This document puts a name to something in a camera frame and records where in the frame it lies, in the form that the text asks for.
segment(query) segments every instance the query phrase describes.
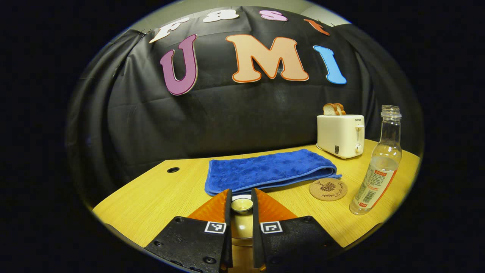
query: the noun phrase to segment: bread slice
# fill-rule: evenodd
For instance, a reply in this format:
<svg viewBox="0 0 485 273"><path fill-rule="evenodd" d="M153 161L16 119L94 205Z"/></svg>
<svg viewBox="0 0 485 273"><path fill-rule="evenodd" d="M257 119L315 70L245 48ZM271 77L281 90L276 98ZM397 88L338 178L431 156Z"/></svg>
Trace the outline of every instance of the bread slice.
<svg viewBox="0 0 485 273"><path fill-rule="evenodd" d="M343 105L340 103L334 103L334 105L337 107L337 111L339 113L339 116L345 116L345 111L343 110Z"/></svg>
<svg viewBox="0 0 485 273"><path fill-rule="evenodd" d="M333 103L327 103L323 106L323 114L325 116L340 116L337 106Z"/></svg>

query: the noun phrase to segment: cork coaster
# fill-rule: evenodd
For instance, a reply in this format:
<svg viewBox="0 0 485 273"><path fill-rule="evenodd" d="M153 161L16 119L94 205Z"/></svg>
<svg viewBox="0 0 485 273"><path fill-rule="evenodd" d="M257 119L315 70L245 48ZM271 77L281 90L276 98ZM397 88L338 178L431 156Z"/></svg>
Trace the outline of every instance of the cork coaster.
<svg viewBox="0 0 485 273"><path fill-rule="evenodd" d="M310 193L316 199L335 201L347 194L347 185L338 179L323 178L310 185Z"/></svg>

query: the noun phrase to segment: cutout letter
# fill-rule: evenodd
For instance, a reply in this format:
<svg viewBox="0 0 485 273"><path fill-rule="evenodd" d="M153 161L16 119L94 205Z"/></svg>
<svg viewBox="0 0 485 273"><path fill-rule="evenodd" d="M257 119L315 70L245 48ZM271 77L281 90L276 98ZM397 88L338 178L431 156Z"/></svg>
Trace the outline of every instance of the cutout letter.
<svg viewBox="0 0 485 273"><path fill-rule="evenodd" d="M187 22L189 19L190 18L185 17L184 19L180 19L171 24L161 27L157 35L155 35L155 37L151 39L148 43L151 44L155 41L162 39L163 37L167 37L170 34L170 32L168 32L169 30L176 30L180 26L180 23Z"/></svg>
<svg viewBox="0 0 485 273"><path fill-rule="evenodd" d="M342 73L340 73L339 66L333 56L333 51L321 46L313 46L313 49L320 53L323 63L327 66L327 80L338 85L346 84L347 80L342 76Z"/></svg>
<svg viewBox="0 0 485 273"><path fill-rule="evenodd" d="M226 41L233 43L236 50L238 71L232 75L232 80L237 83L255 82L261 79L261 73L254 70L253 59L270 79L276 77L280 61L283 62L283 71L281 71L283 79L306 81L309 78L308 73L303 70L295 40L276 37L271 49L251 35L230 35L226 37Z"/></svg>
<svg viewBox="0 0 485 273"><path fill-rule="evenodd" d="M163 77L165 78L165 84L167 89L173 95L182 95L190 91L197 81L197 60L195 59L194 41L197 39L197 35L190 35L185 38L179 45L183 51L183 58L185 61L185 76L181 80L177 80L174 73L174 63L172 57L175 50L167 52L160 64L163 67Z"/></svg>
<svg viewBox="0 0 485 273"><path fill-rule="evenodd" d="M286 17L284 17L281 13L273 10L262 10L259 11L261 17L267 20L275 20L275 21L288 21Z"/></svg>
<svg viewBox="0 0 485 273"><path fill-rule="evenodd" d="M215 22L219 20L228 20L239 17L235 10L218 10L207 14L207 17L202 20L204 23Z"/></svg>
<svg viewBox="0 0 485 273"><path fill-rule="evenodd" d="M326 32L325 30L323 30L323 27L321 25L317 24L317 22L315 22L313 20L310 20L310 19L304 19L304 20L307 21L308 23L310 23L310 25L314 29L318 30L319 32L321 32L321 33L323 33L323 34L325 34L327 36L330 36L330 34L328 32Z"/></svg>

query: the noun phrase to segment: plastic bottle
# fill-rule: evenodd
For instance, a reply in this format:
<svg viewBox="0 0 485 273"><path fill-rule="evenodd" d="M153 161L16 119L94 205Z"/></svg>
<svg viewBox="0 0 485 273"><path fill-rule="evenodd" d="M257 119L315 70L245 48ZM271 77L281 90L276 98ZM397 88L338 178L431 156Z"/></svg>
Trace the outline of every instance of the plastic bottle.
<svg viewBox="0 0 485 273"><path fill-rule="evenodd" d="M381 197L396 175L403 156L401 150L401 112L398 106L382 106L381 140L372 151L371 163L367 169L358 193L350 203L350 211L356 215L368 213Z"/></svg>

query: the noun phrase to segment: wooden table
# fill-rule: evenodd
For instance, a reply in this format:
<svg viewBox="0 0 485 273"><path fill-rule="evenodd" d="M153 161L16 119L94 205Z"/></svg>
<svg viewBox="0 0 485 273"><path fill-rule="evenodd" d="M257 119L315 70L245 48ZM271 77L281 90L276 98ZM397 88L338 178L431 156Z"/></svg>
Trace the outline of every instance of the wooden table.
<svg viewBox="0 0 485 273"><path fill-rule="evenodd" d="M399 171L376 207L366 215L352 214L349 204L362 183L376 144L366 139L363 154L349 159L321 151L316 145L307 145L253 154L166 160L108 196L93 212L102 222L112 225L121 234L145 247L174 216L186 217L211 198L204 191L209 160L308 149L337 166L337 174L343 175L341 180L348 186L347 195L333 202L320 201L309 192L308 187L313 180L263 191L298 217L312 215L337 243L345 247L392 215L411 189L418 172L420 158L403 151ZM179 167L180 170L168 173L167 170L172 167ZM252 247L233 246L233 263L230 273L259 272L252 268Z"/></svg>

